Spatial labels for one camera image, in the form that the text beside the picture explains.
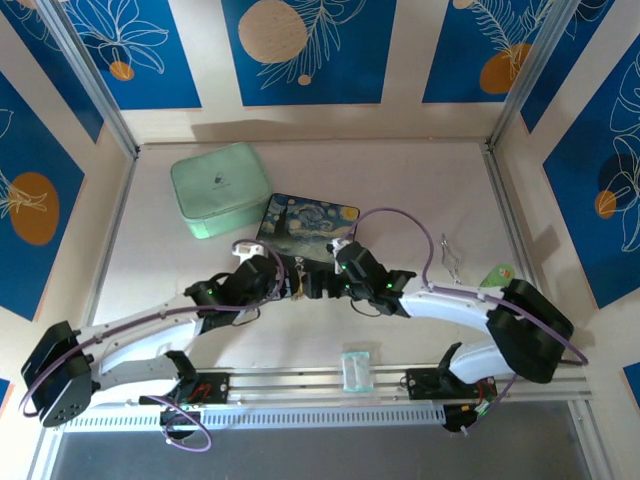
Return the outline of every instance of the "white plastic arm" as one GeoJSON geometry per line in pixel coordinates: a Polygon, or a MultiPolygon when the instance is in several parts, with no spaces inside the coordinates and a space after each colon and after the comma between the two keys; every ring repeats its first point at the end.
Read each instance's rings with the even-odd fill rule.
{"type": "MultiPolygon", "coordinates": [[[[430,288],[419,287],[415,293],[404,295],[400,304],[412,317],[437,318],[448,322],[475,328],[487,335],[487,313],[496,305],[484,301],[484,295],[502,298],[500,287],[479,288],[460,285],[441,285],[446,288],[473,292],[476,298],[464,298],[430,291],[430,288]]],[[[462,345],[453,356],[449,367],[451,372],[466,384],[498,375],[513,375],[493,339],[462,345]]]]}
{"type": "Polygon", "coordinates": [[[92,355],[91,377],[101,383],[101,378],[117,365],[134,360],[153,359],[169,350],[186,350],[202,329],[202,320],[195,313],[166,316],[164,312],[186,306],[193,306],[193,300],[177,295],[170,301],[144,312],[115,322],[83,328],[78,335],[78,343],[98,336],[120,325],[131,322],[152,313],[161,313],[161,317],[138,327],[110,336],[102,342],[83,350],[92,355]]]}

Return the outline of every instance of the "orange circle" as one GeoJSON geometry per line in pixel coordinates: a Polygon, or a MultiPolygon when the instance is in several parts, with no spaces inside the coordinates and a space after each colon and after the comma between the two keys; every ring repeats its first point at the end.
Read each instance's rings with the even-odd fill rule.
{"type": "Polygon", "coordinates": [[[530,50],[530,44],[519,43],[491,57],[482,68],[480,88],[491,94],[507,93],[511,90],[530,50]]]}
{"type": "Polygon", "coordinates": [[[311,85],[311,77],[309,75],[300,75],[298,77],[298,83],[303,87],[306,87],[307,85],[311,85]]]}
{"type": "Polygon", "coordinates": [[[604,219],[616,213],[616,196],[609,190],[603,190],[596,197],[596,213],[604,219]]]}
{"type": "Polygon", "coordinates": [[[133,68],[131,68],[129,64],[121,62],[120,60],[116,60],[109,65],[109,71],[111,72],[111,75],[123,82],[128,82],[134,75],[133,68]]]}
{"type": "Polygon", "coordinates": [[[254,3],[240,19],[238,35],[251,58],[269,64],[295,58],[309,41],[300,14],[281,0],[254,3]]]}
{"type": "Polygon", "coordinates": [[[34,172],[19,175],[11,187],[19,192],[12,192],[10,188],[10,198],[20,202],[9,212],[13,229],[20,238],[31,245],[46,245],[56,233],[60,219],[60,203],[56,188],[47,177],[34,172]],[[29,206],[28,200],[33,201],[44,194],[44,199],[37,202],[40,208],[29,206]]]}

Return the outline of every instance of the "black mounting bracket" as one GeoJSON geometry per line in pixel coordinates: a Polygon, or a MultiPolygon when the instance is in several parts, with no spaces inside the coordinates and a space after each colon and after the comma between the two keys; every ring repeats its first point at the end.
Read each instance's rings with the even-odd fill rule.
{"type": "Polygon", "coordinates": [[[443,375],[437,368],[410,368],[406,381],[410,400],[473,400],[480,395],[476,385],[443,375]]]}
{"type": "MultiPolygon", "coordinates": [[[[231,375],[225,372],[198,373],[193,389],[177,385],[166,397],[177,405],[224,405],[229,396],[231,375]]],[[[140,397],[140,405],[156,405],[147,397],[140,397]]]]}

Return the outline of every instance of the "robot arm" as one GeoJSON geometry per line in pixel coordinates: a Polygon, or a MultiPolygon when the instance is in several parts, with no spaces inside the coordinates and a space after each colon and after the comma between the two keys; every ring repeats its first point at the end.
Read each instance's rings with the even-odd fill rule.
{"type": "MultiPolygon", "coordinates": [[[[170,391],[176,403],[190,398],[198,385],[198,373],[188,358],[191,341],[231,325],[276,288],[274,260],[261,251],[239,248],[244,258],[242,251],[236,252],[243,260],[236,272],[197,282],[159,307],[80,331],[72,331],[67,322],[52,326],[22,369],[43,425],[63,424],[90,404],[137,396],[132,391],[170,391]],[[123,386],[126,397],[120,393],[123,386]]],[[[432,283],[425,287],[413,272],[387,271],[357,242],[338,245],[334,257],[338,274],[319,272],[303,279],[309,298],[319,298],[325,290],[330,297],[366,300],[386,315],[440,318],[489,336],[473,345],[452,345],[438,369],[416,372],[414,384],[430,387],[417,392],[410,385],[411,398],[469,398],[465,393],[470,386],[495,375],[516,373],[538,383],[551,380],[564,346],[516,312],[487,302],[488,297],[504,298],[532,312],[563,338],[573,333],[571,323],[524,281],[514,280],[503,289],[432,283]]],[[[286,286],[278,292],[280,297],[297,291],[296,282],[297,275],[281,281],[286,286]]]]}

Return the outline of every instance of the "mint green case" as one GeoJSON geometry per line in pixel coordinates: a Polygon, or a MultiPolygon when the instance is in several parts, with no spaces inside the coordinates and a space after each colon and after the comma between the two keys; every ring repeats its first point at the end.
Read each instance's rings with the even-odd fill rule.
{"type": "Polygon", "coordinates": [[[272,193],[260,157],[246,143],[180,160],[171,167],[171,180],[196,238],[259,222],[272,193]]]}

